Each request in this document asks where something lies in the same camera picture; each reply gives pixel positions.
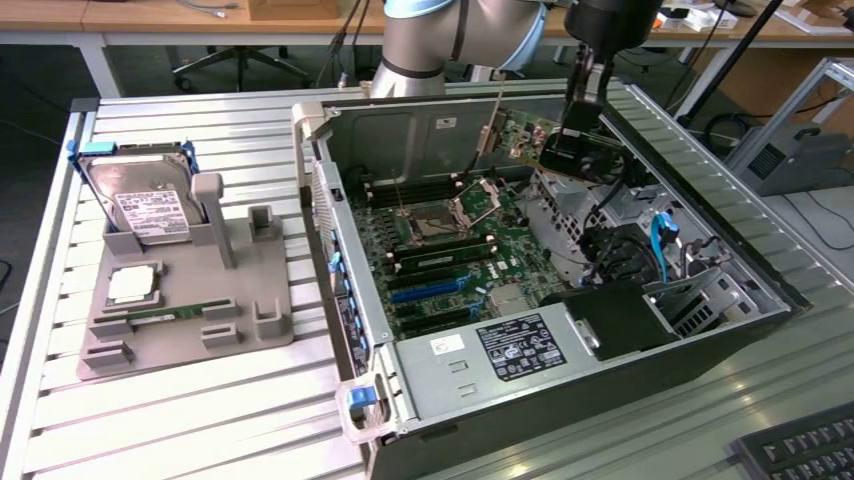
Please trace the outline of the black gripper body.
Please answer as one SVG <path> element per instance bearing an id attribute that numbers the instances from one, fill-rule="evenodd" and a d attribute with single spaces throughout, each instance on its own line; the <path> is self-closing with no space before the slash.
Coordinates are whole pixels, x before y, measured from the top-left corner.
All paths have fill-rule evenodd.
<path id="1" fill-rule="evenodd" d="M 571 1 L 564 29 L 579 41 L 579 57 L 587 64 L 607 64 L 623 50 L 641 46 L 650 35 L 662 1 Z"/>

